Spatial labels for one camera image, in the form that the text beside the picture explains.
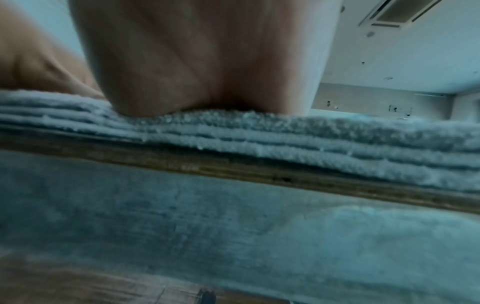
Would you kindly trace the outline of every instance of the white wall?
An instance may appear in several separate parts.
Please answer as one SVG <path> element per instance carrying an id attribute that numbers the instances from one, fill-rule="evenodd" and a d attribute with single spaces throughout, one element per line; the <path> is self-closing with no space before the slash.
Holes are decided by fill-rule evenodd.
<path id="1" fill-rule="evenodd" d="M 453 101 L 450 119 L 479 123 L 480 91 L 457 95 Z"/>
<path id="2" fill-rule="evenodd" d="M 406 117 L 411 109 L 412 119 L 447 120 L 451 116 L 453 100 L 451 95 L 429 96 L 412 91 L 322 83 L 313 108 L 391 118 Z"/>

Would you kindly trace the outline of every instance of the wooden plank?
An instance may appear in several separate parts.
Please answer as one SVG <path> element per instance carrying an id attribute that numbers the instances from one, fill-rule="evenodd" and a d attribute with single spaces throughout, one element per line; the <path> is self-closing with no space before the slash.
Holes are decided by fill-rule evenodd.
<path id="1" fill-rule="evenodd" d="M 4 304 L 290 304 L 168 277 L 35 261 L 12 252 L 0 257 L 0 298 Z"/>
<path id="2" fill-rule="evenodd" d="M 477 215 L 11 151 L 0 198 L 15 254 L 306 303 L 480 299 Z"/>
<path id="3" fill-rule="evenodd" d="M 480 193 L 459 193 L 359 179 L 308 166 L 172 146 L 149 147 L 29 130 L 2 130 L 0 149 L 167 172 L 243 180 L 480 214 Z"/>

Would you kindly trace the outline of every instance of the folded towel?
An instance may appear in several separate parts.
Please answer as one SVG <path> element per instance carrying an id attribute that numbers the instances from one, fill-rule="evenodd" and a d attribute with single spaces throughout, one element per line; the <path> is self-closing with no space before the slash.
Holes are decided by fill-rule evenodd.
<path id="1" fill-rule="evenodd" d="M 132 119 L 107 102 L 0 91 L 0 127 L 172 144 L 310 165 L 366 178 L 480 191 L 480 124 L 197 111 Z"/>

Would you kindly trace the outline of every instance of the air conditioning unit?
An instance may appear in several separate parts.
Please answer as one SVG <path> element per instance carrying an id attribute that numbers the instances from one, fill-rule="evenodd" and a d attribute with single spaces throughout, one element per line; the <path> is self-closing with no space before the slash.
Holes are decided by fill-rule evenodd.
<path id="1" fill-rule="evenodd" d="M 440 2 L 442 0 L 382 0 L 359 26 L 400 30 L 425 16 Z"/>

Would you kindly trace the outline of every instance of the white ceiling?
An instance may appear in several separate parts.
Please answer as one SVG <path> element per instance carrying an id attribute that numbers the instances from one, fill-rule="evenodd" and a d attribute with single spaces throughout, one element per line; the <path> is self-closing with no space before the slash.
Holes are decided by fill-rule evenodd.
<path id="1" fill-rule="evenodd" d="M 12 0 L 81 54 L 65 0 Z M 326 83 L 458 93 L 480 88 L 480 0 L 443 0 L 402 30 L 360 28 L 381 0 L 344 0 L 323 81 Z"/>

